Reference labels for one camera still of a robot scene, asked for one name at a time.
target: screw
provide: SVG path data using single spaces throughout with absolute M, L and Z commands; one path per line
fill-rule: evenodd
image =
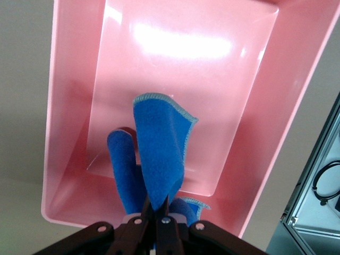
M 195 228 L 196 228 L 197 230 L 204 230 L 205 225 L 204 225 L 203 223 L 197 223 L 196 226 L 195 226 Z
M 163 219 L 161 219 L 161 222 L 164 224 L 168 224 L 171 221 L 171 219 L 169 217 L 164 217 Z
M 104 232 L 105 230 L 106 230 L 106 226 L 101 226 L 101 227 L 99 227 L 99 228 L 97 228 L 97 231 L 98 232 Z
M 135 224 L 141 224 L 141 223 L 142 223 L 142 219 L 135 219 L 135 220 L 134 220 L 134 223 L 135 223 Z

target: pink bin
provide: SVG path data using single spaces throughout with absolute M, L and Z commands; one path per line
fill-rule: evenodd
M 171 96 L 199 119 L 180 196 L 242 236 L 340 0 L 55 0 L 42 214 L 87 226 L 125 216 L 106 138 L 132 100 Z

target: blue towel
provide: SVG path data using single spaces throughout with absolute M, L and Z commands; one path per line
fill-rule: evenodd
M 175 198 L 169 206 L 170 213 L 182 214 L 186 217 L 186 223 L 190 226 L 192 223 L 196 222 L 199 218 L 197 218 L 195 212 L 189 206 L 187 202 L 185 202 L 181 198 Z
M 167 95 L 146 93 L 133 101 L 144 183 L 154 210 L 171 202 L 184 179 L 186 147 L 198 121 Z
M 118 193 L 127 214 L 140 213 L 147 195 L 142 170 L 136 165 L 133 140 L 124 130 L 115 130 L 107 138 Z
M 201 218 L 201 213 L 203 211 L 203 208 L 207 208 L 210 210 L 210 206 L 208 206 L 207 204 L 197 199 L 188 198 L 188 197 L 179 197 L 179 198 L 181 198 L 183 201 L 185 201 L 189 205 L 192 211 L 196 214 L 197 220 Z

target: gray floor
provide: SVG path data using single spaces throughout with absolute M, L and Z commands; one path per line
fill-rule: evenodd
M 77 229 L 45 221 L 52 0 L 0 1 L 0 254 L 32 254 Z M 265 249 L 340 91 L 340 27 L 322 57 L 244 238 Z

